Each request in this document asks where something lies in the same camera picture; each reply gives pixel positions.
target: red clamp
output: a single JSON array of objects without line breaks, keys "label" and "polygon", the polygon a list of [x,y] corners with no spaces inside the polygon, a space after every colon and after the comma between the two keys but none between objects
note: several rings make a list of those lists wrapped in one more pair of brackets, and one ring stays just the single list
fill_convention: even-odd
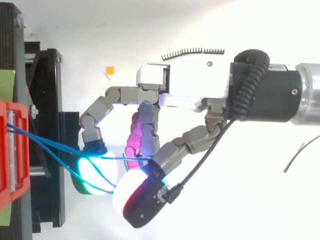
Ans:
[{"label": "red clamp", "polygon": [[29,131],[28,107],[0,101],[0,210],[30,187],[29,138],[9,133],[7,123]]}]

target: black metal frame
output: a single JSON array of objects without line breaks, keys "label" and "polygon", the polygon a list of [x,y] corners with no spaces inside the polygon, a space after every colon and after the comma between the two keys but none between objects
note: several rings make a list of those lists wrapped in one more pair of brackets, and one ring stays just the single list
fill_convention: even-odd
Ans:
[{"label": "black metal frame", "polygon": [[[58,143],[78,145],[78,112],[62,112],[61,72],[56,49],[40,51],[40,43],[26,42],[26,53],[36,52],[33,63],[26,63],[26,82],[33,104],[39,110],[29,118],[30,132]],[[31,177],[32,231],[41,232],[40,223],[61,227],[65,220],[64,168],[33,141],[30,142],[30,166],[42,166],[45,176]],[[52,151],[63,161],[70,155]]]}]

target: robotic hand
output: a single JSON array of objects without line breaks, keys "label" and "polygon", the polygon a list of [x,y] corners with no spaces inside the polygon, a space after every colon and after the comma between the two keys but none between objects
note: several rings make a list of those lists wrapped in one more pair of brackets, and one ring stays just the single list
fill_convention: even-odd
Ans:
[{"label": "robotic hand", "polygon": [[[241,52],[228,65],[224,52],[189,48],[167,54],[162,62],[139,69],[136,87],[109,88],[80,117],[84,151],[102,155],[107,148],[97,124],[113,109],[113,104],[139,105],[132,116],[125,153],[130,158],[142,156],[149,160],[142,168],[141,182],[127,199],[117,199],[125,176],[113,196],[133,227],[144,226],[167,202],[171,204],[194,172],[170,190],[162,179],[186,155],[209,150],[208,156],[235,120],[319,125],[320,65],[270,64],[268,55],[259,50]],[[160,148],[157,129],[161,106],[207,110],[205,125],[196,126]]]}]

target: metal rod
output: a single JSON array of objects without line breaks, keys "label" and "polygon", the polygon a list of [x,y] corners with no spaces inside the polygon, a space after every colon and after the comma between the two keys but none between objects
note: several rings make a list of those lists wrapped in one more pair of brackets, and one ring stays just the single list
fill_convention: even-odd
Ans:
[{"label": "metal rod", "polygon": [[32,64],[34,62],[36,54],[35,53],[26,53],[24,54],[24,63]]},{"label": "metal rod", "polygon": [[[15,112],[8,110],[7,122],[11,125],[15,125]],[[11,193],[16,191],[17,183],[17,155],[16,155],[16,136],[13,133],[7,134],[8,142],[8,158],[9,158],[9,173],[10,173],[10,190]]]},{"label": "metal rod", "polygon": [[45,171],[42,166],[31,166],[30,167],[30,177],[40,177],[45,176]]}]

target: green tape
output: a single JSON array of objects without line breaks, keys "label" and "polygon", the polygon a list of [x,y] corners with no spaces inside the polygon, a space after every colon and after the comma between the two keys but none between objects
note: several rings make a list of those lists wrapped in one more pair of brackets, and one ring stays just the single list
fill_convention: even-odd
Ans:
[{"label": "green tape", "polygon": [[0,70],[0,100],[12,102],[14,96],[15,70]]},{"label": "green tape", "polygon": [[10,226],[11,220],[11,202],[0,210],[0,226]]},{"label": "green tape", "polygon": [[[12,102],[14,97],[15,70],[0,70],[0,100]],[[11,202],[0,210],[0,226],[10,226]]]}]

